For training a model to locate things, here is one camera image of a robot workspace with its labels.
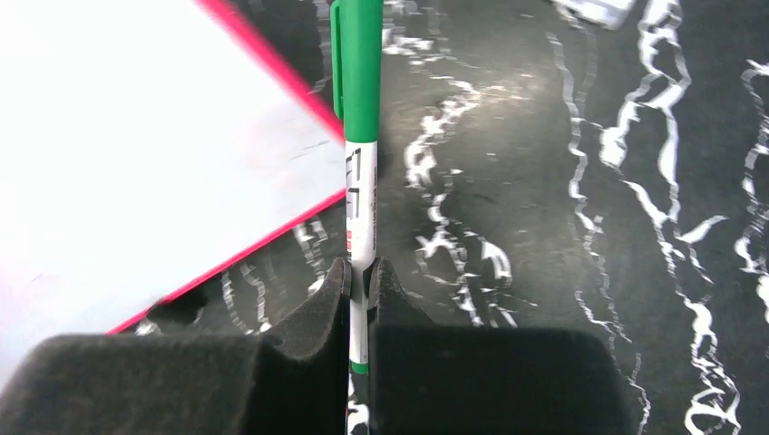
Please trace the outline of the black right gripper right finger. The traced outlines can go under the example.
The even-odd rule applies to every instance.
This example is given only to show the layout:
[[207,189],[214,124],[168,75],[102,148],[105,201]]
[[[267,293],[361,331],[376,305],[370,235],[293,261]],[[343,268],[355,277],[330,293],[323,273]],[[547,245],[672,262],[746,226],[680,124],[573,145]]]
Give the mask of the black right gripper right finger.
[[629,434],[616,366],[591,334],[439,325],[375,262],[369,330],[374,434]]

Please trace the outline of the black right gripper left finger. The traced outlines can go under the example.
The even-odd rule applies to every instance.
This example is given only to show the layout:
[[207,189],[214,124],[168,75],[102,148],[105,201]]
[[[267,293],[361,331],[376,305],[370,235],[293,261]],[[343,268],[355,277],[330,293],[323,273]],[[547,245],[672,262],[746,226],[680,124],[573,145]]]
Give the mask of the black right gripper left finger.
[[258,335],[59,335],[1,396],[4,434],[341,434],[350,267]]

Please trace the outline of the pink framed whiteboard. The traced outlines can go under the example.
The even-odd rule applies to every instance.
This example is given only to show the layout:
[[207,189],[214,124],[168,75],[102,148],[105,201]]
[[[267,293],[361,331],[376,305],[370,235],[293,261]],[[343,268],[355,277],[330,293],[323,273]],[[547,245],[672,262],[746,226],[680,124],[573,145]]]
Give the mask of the pink framed whiteboard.
[[341,198],[331,110],[226,1],[1,4],[1,375]]

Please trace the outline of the green white marker pen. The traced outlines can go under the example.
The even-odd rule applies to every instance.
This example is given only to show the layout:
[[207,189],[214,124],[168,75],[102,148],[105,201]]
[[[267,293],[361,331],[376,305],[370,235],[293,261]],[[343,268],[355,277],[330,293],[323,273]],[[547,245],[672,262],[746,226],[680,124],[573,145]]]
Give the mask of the green white marker pen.
[[383,10],[377,0],[335,1],[330,8],[333,102],[346,142],[349,362],[358,375],[368,373],[368,295],[376,257]]

